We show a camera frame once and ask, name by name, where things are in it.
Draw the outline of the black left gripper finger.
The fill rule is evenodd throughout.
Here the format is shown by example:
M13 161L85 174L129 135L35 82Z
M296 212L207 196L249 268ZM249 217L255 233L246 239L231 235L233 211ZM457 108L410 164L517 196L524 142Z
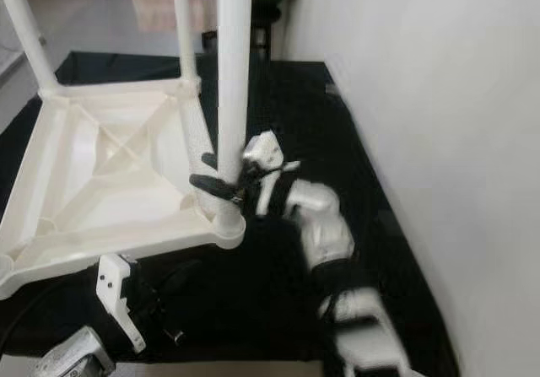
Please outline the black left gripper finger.
M157 289L180 288L193 273L200 272L203 265L204 262L201 259L189 259L189 261L177 264L173 269L170 269L169 273L165 274L165 277L162 277L162 280L157 284Z

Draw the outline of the black round stool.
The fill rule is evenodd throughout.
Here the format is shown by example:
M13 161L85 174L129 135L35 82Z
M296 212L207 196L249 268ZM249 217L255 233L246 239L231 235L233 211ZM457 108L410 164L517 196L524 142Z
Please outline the black round stool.
M251 50L262 60L273 54L273 24L281 19L280 0L253 0L251 5Z

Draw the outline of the beige cloth covered table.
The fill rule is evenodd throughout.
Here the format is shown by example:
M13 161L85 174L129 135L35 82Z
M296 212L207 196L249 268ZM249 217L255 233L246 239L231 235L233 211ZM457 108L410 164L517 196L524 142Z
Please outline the beige cloth covered table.
M138 28L141 31L173 31L176 33L174 0L132 0ZM216 0L189 0L189 24L193 33L219 29Z

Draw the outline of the black tablecloth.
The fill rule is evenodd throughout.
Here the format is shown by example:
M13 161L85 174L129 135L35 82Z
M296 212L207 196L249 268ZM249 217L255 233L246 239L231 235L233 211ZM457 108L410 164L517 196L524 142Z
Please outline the black tablecloth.
M413 368L425 377L458 377L443 315L327 65L255 61L248 96L248 131L273 130L287 156L300 159L302 176L328 184L340 196L366 279L381 292ZM140 264L157 285L189 259L204 262L200 272L162 300L185 337L176 347L151 345L140 354L119 353L120 361L323 361L329 374L339 376L327 327L314 308L319 286L302 261L293 225L255 220L233 250L201 246ZM1 301L1 335L17 313L59 279L26 284ZM91 280L52 289L14 328L1 351L38 357L93 322Z

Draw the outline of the white plastic table top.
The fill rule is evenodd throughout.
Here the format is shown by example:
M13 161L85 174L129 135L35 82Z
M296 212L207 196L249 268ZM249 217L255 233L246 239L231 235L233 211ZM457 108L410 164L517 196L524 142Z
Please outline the white plastic table top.
M192 185L216 176L196 81L59 85L42 107L0 222L0 296L104 254L239 246L246 222Z

